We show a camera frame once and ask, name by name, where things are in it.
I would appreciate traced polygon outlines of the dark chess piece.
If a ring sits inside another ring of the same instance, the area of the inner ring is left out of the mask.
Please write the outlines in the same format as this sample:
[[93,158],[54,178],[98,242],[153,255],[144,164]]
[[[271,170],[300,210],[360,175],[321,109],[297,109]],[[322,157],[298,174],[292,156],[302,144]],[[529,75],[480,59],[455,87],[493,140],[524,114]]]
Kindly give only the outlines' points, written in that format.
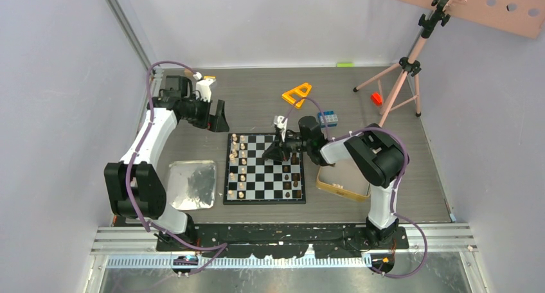
[[299,159],[298,159],[296,153],[293,153],[293,154],[292,154],[292,157],[291,157],[291,159],[290,159],[290,162],[291,162],[291,164],[299,164]]

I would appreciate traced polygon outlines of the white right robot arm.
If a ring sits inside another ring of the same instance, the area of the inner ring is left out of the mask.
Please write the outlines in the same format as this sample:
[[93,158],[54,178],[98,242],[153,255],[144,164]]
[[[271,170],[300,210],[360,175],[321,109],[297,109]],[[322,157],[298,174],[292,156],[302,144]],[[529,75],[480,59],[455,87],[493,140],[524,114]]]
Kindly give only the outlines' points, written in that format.
[[352,160],[370,184],[367,240],[379,249],[392,241],[399,223],[396,192],[409,163],[405,146],[394,133],[372,123],[339,139],[328,139],[313,116],[300,118],[297,132],[287,128],[285,116],[275,116],[273,125],[275,137],[263,152],[264,159],[286,161],[293,153],[304,152],[318,166]]

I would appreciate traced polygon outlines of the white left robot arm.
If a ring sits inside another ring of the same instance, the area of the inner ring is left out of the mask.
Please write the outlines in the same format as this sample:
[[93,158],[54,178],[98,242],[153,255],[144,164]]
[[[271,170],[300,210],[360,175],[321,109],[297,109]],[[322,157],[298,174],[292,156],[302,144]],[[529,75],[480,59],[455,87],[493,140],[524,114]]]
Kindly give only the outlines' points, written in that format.
[[117,163],[107,163],[104,169],[113,214],[172,232],[172,242],[183,251],[196,245],[197,233],[192,229],[191,216],[167,201],[167,191],[156,172],[159,156],[181,120],[211,132],[229,131],[224,101],[217,102],[215,114],[210,112],[216,78],[200,73],[193,77],[195,83],[181,76],[178,87],[162,89],[158,96],[150,97],[144,125],[135,141]]

